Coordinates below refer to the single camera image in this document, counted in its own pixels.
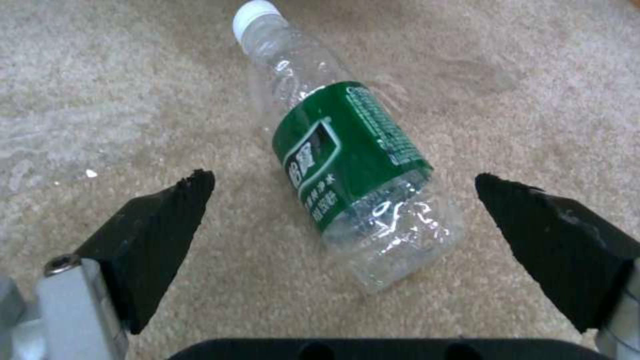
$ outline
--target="screw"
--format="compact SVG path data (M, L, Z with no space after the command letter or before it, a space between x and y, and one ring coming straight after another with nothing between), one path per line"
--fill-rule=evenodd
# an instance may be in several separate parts
M44 266L44 276L51 277L71 270L81 264L80 257L76 254L64 254L49 260Z

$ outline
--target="clear plastic bottle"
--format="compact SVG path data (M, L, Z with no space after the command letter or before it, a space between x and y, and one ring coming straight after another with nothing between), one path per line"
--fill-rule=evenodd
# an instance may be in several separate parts
M276 155L336 264L366 292L461 238L460 212L433 169L338 57L263 0L238 11L234 33Z

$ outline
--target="bottle bottom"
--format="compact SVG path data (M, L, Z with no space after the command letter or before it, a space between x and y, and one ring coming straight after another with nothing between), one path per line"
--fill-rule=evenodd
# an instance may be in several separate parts
M462 232L460 212L439 182L414 170L344 210L323 242L334 262L374 293L433 262Z

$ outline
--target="beige carpet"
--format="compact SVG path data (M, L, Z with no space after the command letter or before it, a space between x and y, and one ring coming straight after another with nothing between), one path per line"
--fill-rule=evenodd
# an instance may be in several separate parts
M31 295L41 266L127 199L202 167L216 191L129 359L231 336L589 342L515 262L473 180L491 171L575 197L640 238L637 8L277 1L384 93L464 212L454 252L363 297L325 267L259 136L231 32L241 3L0 1L0 272Z

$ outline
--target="white bottle cap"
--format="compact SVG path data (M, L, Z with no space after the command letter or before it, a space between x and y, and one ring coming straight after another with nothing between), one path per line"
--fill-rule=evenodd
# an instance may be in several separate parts
M249 25L263 15L280 15L278 9L266 0L251 0L242 5L234 17L234 35L239 43Z

